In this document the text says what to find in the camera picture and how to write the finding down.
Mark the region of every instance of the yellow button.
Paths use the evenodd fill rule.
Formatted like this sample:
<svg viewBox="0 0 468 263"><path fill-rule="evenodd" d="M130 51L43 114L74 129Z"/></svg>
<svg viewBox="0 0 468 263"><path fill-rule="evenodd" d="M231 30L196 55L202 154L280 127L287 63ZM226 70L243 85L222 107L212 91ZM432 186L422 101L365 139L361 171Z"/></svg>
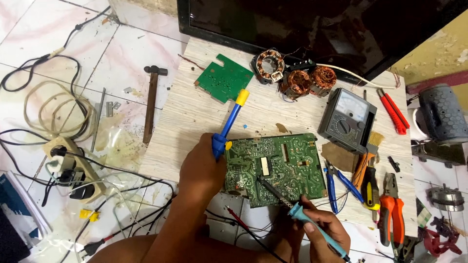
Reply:
<svg viewBox="0 0 468 263"><path fill-rule="evenodd" d="M229 150L233 146L233 142L232 141L227 141L225 145L226 145L226 150Z"/></svg>

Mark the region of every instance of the wood grain surface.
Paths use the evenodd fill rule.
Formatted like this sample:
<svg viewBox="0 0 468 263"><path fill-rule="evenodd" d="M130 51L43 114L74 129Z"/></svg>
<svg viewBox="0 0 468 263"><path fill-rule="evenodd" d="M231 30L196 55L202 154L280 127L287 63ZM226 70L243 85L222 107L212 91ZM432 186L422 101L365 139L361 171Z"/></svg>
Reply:
<svg viewBox="0 0 468 263"><path fill-rule="evenodd" d="M250 69L249 63L253 55L193 37L187 45L184 56L201 67L207 67L212 61L217 61L222 65L216 59L220 53ZM140 167L140 173L178 182L180 166L200 136L204 132L221 132L234 102L228 101L222 104L210 97L204 90L195 87L193 83L201 73L202 71L192 63L181 61L168 100L162 110L162 116L156 124ZM393 98L402 114L408 118L404 79L400 78L400 80L400 88L387 89L386 92ZM373 82L384 86L394 86L395 78L392 73L384 72ZM387 160L387 157L391 155L396 162L400 163L401 168L401 172L396 176L399 197L405 203L403 217L406 234L417 236L416 195L409 133L405 136L396 133L375 88L369 85L353 87L351 84L338 81L333 88L339 87L351 90L359 96L362 96L363 90L366 89L367 100L378 108L373 131L385 136L385 140L379 147L380 163L375 166L380 193L383 192L385 173L395 172ZM282 99L281 94L276 92L277 84L261 85L255 77L250 81L247 90L250 91L250 97L237 116L228 139L285 135L286 133L280 132L276 125L282 124L292 134L314 133L318 137L316 144L319 152L322 150L322 144L328 142L318 135L317 129L329 96L319 99L308 95L299 98L297 102L287 103ZM323 157L320 156L320 159L324 167ZM343 172L343 174L351 178L351 173ZM337 197L345 193L345 186L337 179L335 179L335 188ZM338 207L343 200L344 198L338 201ZM328 198L313 200L313 202L316 205L324 204L328 202ZM331 210L329 204L320 206L320 209ZM351 194L338 218L342 221L376 227L372 222L371 211L365 209Z"/></svg>

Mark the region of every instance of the hammer head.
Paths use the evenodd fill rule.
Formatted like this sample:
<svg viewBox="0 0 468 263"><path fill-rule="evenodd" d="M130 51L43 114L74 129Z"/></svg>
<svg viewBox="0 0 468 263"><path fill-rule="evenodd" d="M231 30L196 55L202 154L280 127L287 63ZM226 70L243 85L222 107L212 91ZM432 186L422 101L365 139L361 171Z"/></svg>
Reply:
<svg viewBox="0 0 468 263"><path fill-rule="evenodd" d="M156 73L161 76L167 76L168 75L168 70L165 68L160 68L157 66L146 66L143 69L146 73Z"/></svg>

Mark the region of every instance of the tv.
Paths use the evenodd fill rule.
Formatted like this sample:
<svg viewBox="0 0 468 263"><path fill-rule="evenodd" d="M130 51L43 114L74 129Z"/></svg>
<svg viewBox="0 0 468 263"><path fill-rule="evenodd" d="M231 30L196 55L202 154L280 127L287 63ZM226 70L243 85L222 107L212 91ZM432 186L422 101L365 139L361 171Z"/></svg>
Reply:
<svg viewBox="0 0 468 263"><path fill-rule="evenodd" d="M289 54L286 64L310 59L372 80L468 0L177 0L177 8L181 33L253 55L273 47Z"/></svg>

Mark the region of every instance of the yellow wall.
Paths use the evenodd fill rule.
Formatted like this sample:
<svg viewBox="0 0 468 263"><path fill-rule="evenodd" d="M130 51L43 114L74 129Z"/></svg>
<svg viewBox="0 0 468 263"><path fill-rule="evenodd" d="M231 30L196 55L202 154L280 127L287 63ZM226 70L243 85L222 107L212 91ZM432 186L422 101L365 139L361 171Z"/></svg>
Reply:
<svg viewBox="0 0 468 263"><path fill-rule="evenodd" d="M468 10L396 62L395 68L407 85L468 70ZM452 88L467 112L468 84Z"/></svg>

